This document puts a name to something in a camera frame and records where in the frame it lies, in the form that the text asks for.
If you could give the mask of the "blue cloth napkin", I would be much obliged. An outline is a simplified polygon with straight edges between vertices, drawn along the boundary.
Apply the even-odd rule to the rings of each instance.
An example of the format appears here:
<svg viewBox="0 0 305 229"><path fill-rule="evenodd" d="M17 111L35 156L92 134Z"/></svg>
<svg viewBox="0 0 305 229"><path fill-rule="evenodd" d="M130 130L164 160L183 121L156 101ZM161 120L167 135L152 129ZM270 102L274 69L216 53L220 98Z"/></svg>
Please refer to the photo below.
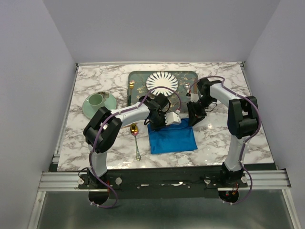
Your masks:
<svg viewBox="0 0 305 229"><path fill-rule="evenodd" d="M193 127L188 125L188 121L188 118L183 118L179 125L169 125L160 130L153 130L148 124L151 154L197 150Z"/></svg>

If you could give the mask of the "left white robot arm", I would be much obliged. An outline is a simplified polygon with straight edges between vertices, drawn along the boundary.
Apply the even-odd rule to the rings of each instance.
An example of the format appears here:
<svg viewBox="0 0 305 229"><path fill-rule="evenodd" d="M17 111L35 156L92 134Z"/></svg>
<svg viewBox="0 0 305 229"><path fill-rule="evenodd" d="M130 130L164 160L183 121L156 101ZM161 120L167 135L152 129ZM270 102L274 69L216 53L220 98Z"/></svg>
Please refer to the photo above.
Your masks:
<svg viewBox="0 0 305 229"><path fill-rule="evenodd" d="M89 145L89 183L94 188L105 185L107 172L107 151L114 144L119 130L137 121L148 120L157 128L165 127L165 107L170 106L170 101L164 95L154 99L142 96L137 103L116 110L101 107L86 125L83 135Z"/></svg>

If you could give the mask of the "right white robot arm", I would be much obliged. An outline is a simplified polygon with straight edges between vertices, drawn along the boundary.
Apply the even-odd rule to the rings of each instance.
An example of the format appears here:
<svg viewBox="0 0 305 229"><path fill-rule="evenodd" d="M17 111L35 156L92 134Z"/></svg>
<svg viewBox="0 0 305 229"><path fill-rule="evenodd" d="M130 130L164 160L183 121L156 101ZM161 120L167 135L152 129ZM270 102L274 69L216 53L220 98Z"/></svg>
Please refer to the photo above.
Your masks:
<svg viewBox="0 0 305 229"><path fill-rule="evenodd" d="M227 128L231 134L228 155L222 164L219 181L230 187L241 180L244 155L247 144L258 134L262 122L259 115L257 99L254 96L242 96L224 85L224 78L210 81L208 77L197 80L198 101L188 102L189 126L194 126L205 119L206 109L212 103L221 102L228 108Z"/></svg>

